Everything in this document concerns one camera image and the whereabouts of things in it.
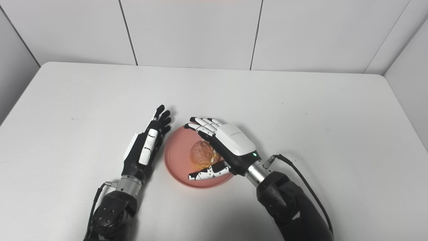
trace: white table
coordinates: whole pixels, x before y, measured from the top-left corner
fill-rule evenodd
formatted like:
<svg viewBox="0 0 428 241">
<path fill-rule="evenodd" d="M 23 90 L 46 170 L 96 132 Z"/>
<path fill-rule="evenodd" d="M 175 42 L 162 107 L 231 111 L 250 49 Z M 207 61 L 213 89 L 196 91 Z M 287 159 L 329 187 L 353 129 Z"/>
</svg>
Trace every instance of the white table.
<svg viewBox="0 0 428 241">
<path fill-rule="evenodd" d="M 2 240 L 82 240 L 96 189 L 120 178 L 132 135 L 161 103 L 173 130 L 217 117 L 264 158 L 293 160 L 337 241 L 428 237 L 428 155 L 379 75 L 47 63 L 0 127 Z M 303 187 L 286 164 L 273 168 Z M 161 150 L 136 240 L 281 240 L 255 194 L 243 177 L 185 187 Z"/>
</svg>

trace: robotic arm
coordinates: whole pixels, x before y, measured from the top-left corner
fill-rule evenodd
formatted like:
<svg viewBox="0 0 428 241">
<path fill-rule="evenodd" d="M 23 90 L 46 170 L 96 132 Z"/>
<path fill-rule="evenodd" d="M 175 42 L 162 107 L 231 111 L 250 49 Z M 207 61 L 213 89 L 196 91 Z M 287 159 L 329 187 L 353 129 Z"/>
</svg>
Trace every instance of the robotic arm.
<svg viewBox="0 0 428 241">
<path fill-rule="evenodd" d="M 216 119 L 190 119 L 184 127 L 198 134 L 224 158 L 230 172 L 241 175 L 256 187 L 257 199 L 275 220 L 287 241 L 332 241 L 333 229 L 321 202 L 293 163 L 282 155 L 273 155 L 265 163 L 256 146 L 233 124 L 222 124 Z M 272 172 L 269 166 L 276 159 L 291 165 L 320 205 L 329 226 L 303 190 L 281 172 Z"/>
<path fill-rule="evenodd" d="M 152 175 L 153 159 L 162 145 L 163 137 L 171 130 L 170 111 L 164 110 L 165 106 L 159 106 L 147 129 L 133 136 L 124 156 L 119 183 L 105 182 L 98 188 L 83 241 L 129 240 L 133 217 L 137 213 L 138 192 Z M 106 194 L 94 212 L 105 185 L 115 187 L 116 190 Z"/>
</svg>

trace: white wall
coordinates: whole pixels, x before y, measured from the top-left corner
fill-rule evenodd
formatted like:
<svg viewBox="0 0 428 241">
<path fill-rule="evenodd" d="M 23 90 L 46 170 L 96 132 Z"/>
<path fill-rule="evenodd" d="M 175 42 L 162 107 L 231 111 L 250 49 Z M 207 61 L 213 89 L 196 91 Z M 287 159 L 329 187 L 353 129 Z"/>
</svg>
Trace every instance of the white wall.
<svg viewBox="0 0 428 241">
<path fill-rule="evenodd" d="M 428 14 L 427 0 L 261 3 L 122 0 L 136 58 L 155 66 L 383 74 Z M 0 4 L 41 64 L 135 64 L 119 0 Z"/>
<path fill-rule="evenodd" d="M 427 14 L 427 0 L 411 0 L 364 73 L 384 75 L 424 23 Z"/>
<path fill-rule="evenodd" d="M 0 11 L 0 124 L 39 69 Z"/>
<path fill-rule="evenodd" d="M 0 5 L 41 65 L 135 65 L 117 0 L 0 0 Z"/>
<path fill-rule="evenodd" d="M 122 0 L 139 65 L 249 69 L 262 0 Z"/>
<path fill-rule="evenodd" d="M 428 150 L 428 21 L 385 77 Z"/>
<path fill-rule="evenodd" d="M 383 74 L 428 13 L 426 0 L 412 1 L 401 27 L 409 0 L 264 0 L 253 69 L 364 73 L 376 56 L 370 70 Z M 393 29 L 400 41 L 387 40 Z"/>
</svg>

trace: fingertip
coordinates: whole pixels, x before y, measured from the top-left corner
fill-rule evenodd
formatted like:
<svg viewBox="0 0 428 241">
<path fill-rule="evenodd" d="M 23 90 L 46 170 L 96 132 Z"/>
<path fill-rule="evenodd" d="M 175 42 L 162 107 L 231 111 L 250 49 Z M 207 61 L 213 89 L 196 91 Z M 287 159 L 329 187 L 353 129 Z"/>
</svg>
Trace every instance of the fingertip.
<svg viewBox="0 0 428 241">
<path fill-rule="evenodd" d="M 158 111 L 162 112 L 165 110 L 165 106 L 164 105 L 160 105 L 157 109 Z"/>
<path fill-rule="evenodd" d="M 166 126 L 162 129 L 162 134 L 165 135 L 171 130 L 171 126 Z"/>
</svg>

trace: bread roll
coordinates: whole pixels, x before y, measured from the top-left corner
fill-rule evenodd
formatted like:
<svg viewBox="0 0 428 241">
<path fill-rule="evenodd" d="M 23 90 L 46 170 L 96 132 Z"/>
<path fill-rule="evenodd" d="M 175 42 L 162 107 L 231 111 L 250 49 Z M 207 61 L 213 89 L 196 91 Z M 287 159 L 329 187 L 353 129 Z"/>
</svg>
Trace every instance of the bread roll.
<svg viewBox="0 0 428 241">
<path fill-rule="evenodd" d="M 190 150 L 190 161 L 198 169 L 204 169 L 220 161 L 221 156 L 207 141 L 196 142 Z"/>
</svg>

